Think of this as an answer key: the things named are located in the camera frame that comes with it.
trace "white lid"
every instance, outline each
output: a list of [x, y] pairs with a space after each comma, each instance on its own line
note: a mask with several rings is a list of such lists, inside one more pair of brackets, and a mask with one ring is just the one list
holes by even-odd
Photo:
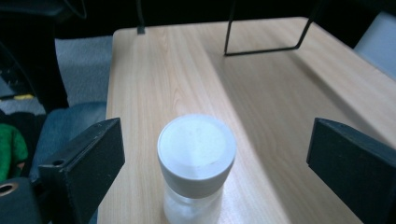
[[158, 139], [163, 177], [173, 191], [189, 198], [203, 198], [219, 189], [235, 153], [231, 130], [206, 115], [174, 119]]

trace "green cloth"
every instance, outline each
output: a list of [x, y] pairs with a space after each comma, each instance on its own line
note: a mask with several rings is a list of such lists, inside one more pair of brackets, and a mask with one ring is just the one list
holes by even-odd
[[27, 159], [26, 143], [16, 128], [0, 123], [0, 181], [19, 176], [17, 166]]

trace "light wood grain surface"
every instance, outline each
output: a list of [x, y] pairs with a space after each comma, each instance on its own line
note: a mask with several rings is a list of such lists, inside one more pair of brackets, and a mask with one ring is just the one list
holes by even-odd
[[[294, 45], [305, 19], [239, 21], [230, 51]], [[99, 223], [166, 223], [157, 139], [172, 119], [223, 120], [238, 151], [219, 223], [360, 223], [305, 160], [314, 118], [396, 146], [396, 83], [316, 25], [295, 51], [225, 58], [225, 22], [114, 34], [107, 117], [126, 163]]]

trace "black chair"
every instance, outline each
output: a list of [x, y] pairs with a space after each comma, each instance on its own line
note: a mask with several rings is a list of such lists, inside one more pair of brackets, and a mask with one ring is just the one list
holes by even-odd
[[0, 0], [0, 55], [21, 69], [47, 113], [68, 107], [54, 27], [73, 15], [86, 18], [83, 0]]

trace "black metal frame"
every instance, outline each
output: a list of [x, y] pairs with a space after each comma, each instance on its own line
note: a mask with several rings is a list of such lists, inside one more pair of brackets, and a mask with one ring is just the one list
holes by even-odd
[[308, 32], [309, 26], [311, 25], [311, 23], [313, 21], [315, 21], [318, 18], [318, 16], [321, 14], [321, 11], [327, 6], [329, 1], [330, 0], [319, 0], [317, 2], [311, 15], [308, 18], [308, 21], [306, 22], [306, 25], [303, 29], [300, 39], [295, 46], [278, 48], [278, 49], [259, 49], [259, 50], [250, 50], [250, 51], [240, 51], [240, 52], [228, 52], [228, 43], [230, 40], [231, 26], [233, 23], [233, 16], [235, 14], [235, 7], [236, 7], [236, 0], [233, 0], [232, 5], [231, 5], [231, 11], [230, 11], [230, 19], [228, 21], [228, 29], [227, 29], [227, 35], [226, 35], [226, 40], [225, 40], [225, 46], [224, 46], [224, 56], [240, 56], [240, 55], [248, 55], [248, 54], [269, 53], [269, 52], [298, 49], [304, 41], [306, 33]]

